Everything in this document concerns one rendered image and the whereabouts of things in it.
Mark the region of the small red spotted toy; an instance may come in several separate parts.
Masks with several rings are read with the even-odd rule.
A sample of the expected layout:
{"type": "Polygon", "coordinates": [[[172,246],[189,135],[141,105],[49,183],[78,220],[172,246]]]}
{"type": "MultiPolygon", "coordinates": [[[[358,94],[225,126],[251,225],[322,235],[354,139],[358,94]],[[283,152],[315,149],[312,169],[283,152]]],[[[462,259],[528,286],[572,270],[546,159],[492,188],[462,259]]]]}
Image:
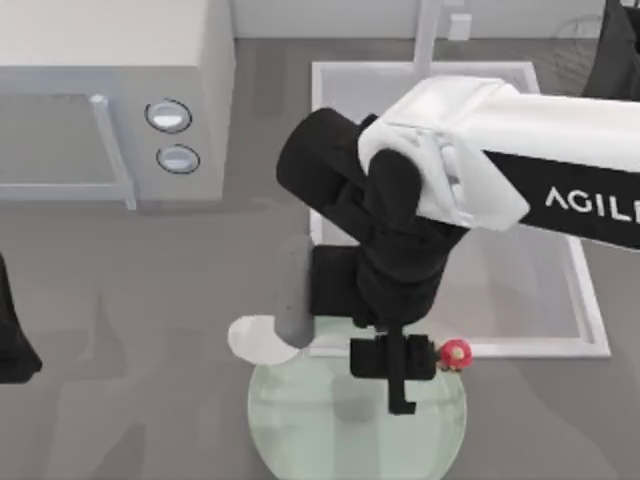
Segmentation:
{"type": "Polygon", "coordinates": [[[474,357],[471,346],[463,339],[450,339],[437,349],[437,366],[442,371],[460,373],[471,366],[474,357]]]}

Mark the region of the pale green round plate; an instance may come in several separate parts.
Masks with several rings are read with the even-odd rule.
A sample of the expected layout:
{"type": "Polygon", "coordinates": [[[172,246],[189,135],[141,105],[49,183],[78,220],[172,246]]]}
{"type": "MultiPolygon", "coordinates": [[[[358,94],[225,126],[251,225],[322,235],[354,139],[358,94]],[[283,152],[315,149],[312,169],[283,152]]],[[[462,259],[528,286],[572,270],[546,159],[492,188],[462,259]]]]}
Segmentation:
{"type": "Polygon", "coordinates": [[[349,339],[372,335],[346,319],[322,317],[312,348],[254,369],[250,432],[277,480],[443,480],[466,431],[461,378],[445,372],[406,383],[416,412],[392,415],[386,383],[349,371],[349,339]]]}

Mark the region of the white sink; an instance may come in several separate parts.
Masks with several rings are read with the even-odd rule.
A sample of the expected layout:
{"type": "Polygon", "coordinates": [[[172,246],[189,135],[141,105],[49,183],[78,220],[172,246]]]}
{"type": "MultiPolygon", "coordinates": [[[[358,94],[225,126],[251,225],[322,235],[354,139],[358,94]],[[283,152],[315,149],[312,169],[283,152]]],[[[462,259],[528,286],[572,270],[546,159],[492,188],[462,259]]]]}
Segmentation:
{"type": "MultiPolygon", "coordinates": [[[[417,81],[409,62],[318,61],[311,107],[360,122],[417,81]]],[[[579,239],[524,226],[474,230],[447,263],[428,316],[405,329],[463,338],[477,358],[607,358],[610,349],[579,239]]]]}

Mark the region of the small round microwave knob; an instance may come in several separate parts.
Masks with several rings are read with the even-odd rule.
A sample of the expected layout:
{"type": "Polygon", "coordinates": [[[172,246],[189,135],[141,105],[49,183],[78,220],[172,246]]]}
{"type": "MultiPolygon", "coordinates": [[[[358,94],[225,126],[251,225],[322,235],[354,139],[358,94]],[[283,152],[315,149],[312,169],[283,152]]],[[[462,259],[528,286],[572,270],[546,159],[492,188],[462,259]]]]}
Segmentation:
{"type": "Polygon", "coordinates": [[[156,163],[170,174],[188,175],[199,168],[201,159],[192,148],[176,144],[158,149],[156,163]]]}

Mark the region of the pale microwave oven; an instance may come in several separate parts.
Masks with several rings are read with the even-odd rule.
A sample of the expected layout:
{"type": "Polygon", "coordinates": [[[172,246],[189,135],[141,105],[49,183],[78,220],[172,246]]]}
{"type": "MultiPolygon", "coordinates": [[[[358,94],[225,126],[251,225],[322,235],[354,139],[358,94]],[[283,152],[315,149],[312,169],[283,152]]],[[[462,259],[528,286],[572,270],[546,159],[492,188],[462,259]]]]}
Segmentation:
{"type": "Polygon", "coordinates": [[[0,0],[0,94],[102,94],[143,202],[222,197],[236,67],[229,0],[0,0]],[[185,104],[188,129],[145,120],[162,99],[185,104]],[[156,163],[186,145],[188,175],[156,163]]]}

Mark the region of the large round microwave knob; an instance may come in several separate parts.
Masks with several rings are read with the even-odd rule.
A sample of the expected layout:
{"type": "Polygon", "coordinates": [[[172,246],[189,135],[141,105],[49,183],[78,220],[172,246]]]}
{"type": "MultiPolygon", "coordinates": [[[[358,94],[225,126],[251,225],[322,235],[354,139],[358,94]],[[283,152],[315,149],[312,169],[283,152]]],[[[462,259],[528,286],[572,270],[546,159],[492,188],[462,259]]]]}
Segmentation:
{"type": "Polygon", "coordinates": [[[178,100],[162,99],[147,104],[144,110],[147,123],[155,130],[167,134],[178,134],[192,123],[189,108],[178,100]]]}

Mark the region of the tall white tap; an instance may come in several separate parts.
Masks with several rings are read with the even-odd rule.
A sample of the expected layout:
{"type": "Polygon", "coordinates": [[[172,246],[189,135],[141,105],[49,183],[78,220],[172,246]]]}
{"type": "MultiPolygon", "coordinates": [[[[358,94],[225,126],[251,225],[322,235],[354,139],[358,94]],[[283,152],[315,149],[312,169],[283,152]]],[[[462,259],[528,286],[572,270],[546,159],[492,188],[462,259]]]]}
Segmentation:
{"type": "Polygon", "coordinates": [[[418,79],[429,73],[441,5],[441,0],[419,1],[413,55],[414,73],[418,79]]]}

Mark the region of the small white block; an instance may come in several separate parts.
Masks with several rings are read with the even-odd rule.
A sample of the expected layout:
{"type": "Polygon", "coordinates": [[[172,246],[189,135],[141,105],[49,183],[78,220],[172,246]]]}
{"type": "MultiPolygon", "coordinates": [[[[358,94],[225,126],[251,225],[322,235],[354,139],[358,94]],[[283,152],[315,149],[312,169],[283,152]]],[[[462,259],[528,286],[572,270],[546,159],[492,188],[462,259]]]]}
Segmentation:
{"type": "Polygon", "coordinates": [[[447,38],[449,41],[468,41],[471,37],[473,16],[468,13],[450,15],[447,38]]]}

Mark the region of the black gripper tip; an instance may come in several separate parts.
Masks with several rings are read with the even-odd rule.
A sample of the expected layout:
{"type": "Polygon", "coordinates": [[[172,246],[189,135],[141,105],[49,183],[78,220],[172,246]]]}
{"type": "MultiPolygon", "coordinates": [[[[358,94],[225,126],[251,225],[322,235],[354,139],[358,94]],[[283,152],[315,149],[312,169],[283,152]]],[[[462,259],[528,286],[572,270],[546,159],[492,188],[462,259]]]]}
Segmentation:
{"type": "Polygon", "coordinates": [[[0,385],[28,383],[42,367],[19,322],[6,262],[0,253],[0,385]]]}

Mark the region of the microwave glass door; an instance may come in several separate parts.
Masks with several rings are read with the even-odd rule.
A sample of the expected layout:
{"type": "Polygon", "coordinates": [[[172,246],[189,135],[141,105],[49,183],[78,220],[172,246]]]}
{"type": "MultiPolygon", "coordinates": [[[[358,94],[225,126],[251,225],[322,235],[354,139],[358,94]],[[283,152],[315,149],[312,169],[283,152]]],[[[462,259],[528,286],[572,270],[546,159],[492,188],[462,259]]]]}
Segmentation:
{"type": "Polygon", "coordinates": [[[91,95],[0,94],[0,201],[124,203],[91,95]]]}

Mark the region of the black angular object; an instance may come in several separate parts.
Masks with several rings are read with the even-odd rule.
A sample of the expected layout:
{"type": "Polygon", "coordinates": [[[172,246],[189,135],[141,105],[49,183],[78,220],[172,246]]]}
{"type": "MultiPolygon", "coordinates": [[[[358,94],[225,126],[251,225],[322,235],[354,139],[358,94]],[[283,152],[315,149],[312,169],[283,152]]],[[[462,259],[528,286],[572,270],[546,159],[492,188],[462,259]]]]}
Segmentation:
{"type": "Polygon", "coordinates": [[[605,0],[596,54],[581,96],[640,103],[640,6],[605,0]]]}

